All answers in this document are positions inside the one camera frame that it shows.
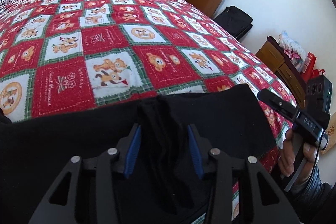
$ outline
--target blue gripper pad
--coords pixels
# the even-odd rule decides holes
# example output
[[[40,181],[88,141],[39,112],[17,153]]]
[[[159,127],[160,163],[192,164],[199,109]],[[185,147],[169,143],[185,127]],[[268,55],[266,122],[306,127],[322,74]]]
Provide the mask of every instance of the blue gripper pad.
[[[189,149],[194,163],[195,173],[198,175],[199,179],[202,179],[204,177],[202,155],[197,145],[197,141],[195,139],[191,126],[188,126],[188,136],[189,136]]]
[[[141,127],[138,126],[125,157],[124,176],[127,179],[133,173],[135,161],[137,160],[140,149],[140,144],[141,144]]]

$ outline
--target camera lens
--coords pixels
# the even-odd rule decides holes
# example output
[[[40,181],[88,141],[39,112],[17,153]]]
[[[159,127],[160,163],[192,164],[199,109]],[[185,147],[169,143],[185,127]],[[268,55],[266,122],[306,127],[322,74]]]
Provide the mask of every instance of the camera lens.
[[[315,94],[316,92],[316,84],[313,85],[313,87],[311,88],[311,94]]]
[[[319,83],[319,85],[317,86],[317,93],[321,93],[322,91],[322,84]]]

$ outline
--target drawer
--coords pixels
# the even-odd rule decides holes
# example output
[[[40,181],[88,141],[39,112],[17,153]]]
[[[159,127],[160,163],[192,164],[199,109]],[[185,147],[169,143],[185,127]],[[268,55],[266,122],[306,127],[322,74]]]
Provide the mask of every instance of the drawer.
[[[288,66],[285,63],[280,66],[278,71],[285,80],[290,91],[293,93],[295,99],[298,101],[299,105],[303,106],[305,101],[305,91],[299,84],[298,80],[296,79],[292,71],[288,68]]]
[[[284,60],[282,54],[269,41],[266,41],[256,56],[273,72]]]

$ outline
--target black suitcase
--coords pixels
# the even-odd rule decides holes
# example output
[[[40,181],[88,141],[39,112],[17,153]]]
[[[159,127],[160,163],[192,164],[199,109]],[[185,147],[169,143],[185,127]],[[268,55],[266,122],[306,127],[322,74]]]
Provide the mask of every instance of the black suitcase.
[[[241,39],[251,28],[253,18],[236,6],[226,7],[214,21],[235,39]]]

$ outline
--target person's arm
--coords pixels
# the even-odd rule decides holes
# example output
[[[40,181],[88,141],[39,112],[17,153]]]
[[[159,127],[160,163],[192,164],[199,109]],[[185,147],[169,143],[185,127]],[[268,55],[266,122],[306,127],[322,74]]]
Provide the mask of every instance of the person's arm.
[[[278,163],[281,173],[287,177],[294,172],[295,155],[292,138],[293,131],[287,131]],[[314,167],[317,149],[305,143],[303,153],[307,158],[307,163],[295,181],[290,193],[288,193],[287,198],[301,222],[309,223],[321,210],[332,187],[328,183],[322,184],[319,169],[317,166]]]

